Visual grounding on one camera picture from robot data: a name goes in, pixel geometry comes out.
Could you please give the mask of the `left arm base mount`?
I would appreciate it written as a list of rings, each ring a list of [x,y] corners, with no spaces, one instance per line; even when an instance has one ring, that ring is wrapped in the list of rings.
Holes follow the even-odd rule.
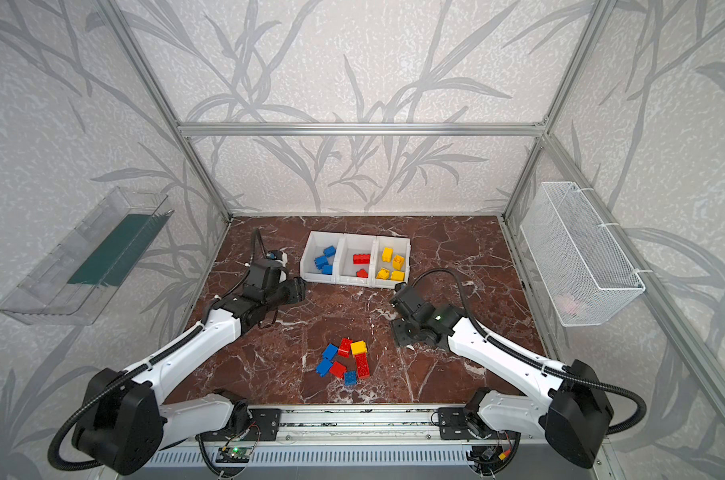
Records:
[[[272,442],[278,438],[282,410],[278,408],[254,408],[234,412],[224,429],[218,432],[219,440]]]

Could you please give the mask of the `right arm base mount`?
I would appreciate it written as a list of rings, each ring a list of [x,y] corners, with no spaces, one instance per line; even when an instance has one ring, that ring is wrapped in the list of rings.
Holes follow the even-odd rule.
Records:
[[[511,432],[490,430],[474,417],[468,419],[462,407],[437,408],[432,423],[438,428],[441,440],[506,441],[516,438]]]

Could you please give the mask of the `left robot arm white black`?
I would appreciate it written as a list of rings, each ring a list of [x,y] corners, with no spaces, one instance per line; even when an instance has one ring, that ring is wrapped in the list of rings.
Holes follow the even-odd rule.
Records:
[[[266,314],[304,301],[306,282],[288,275],[282,251],[250,262],[234,291],[212,301],[204,317],[162,349],[120,371],[104,369],[88,382],[82,406],[48,446],[60,471],[106,466],[130,475],[156,452],[208,432],[248,432],[248,402],[216,390],[169,404],[170,393],[210,357],[258,326]]]

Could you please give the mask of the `red long lego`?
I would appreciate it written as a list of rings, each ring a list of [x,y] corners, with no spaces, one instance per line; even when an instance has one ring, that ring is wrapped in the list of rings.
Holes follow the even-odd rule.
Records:
[[[354,255],[352,255],[352,263],[354,265],[370,264],[370,255],[369,254],[354,254]]]

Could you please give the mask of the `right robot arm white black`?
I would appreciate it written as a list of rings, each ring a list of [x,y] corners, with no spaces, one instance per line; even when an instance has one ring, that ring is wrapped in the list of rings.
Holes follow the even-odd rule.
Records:
[[[518,390],[478,389],[464,407],[473,435],[510,431],[542,437],[562,458],[590,468],[604,438],[636,426],[647,406],[636,393],[601,382],[586,363],[566,365],[537,355],[490,331],[468,310],[427,302],[415,288],[396,285],[390,303],[393,329],[407,343],[422,343],[468,359]]]

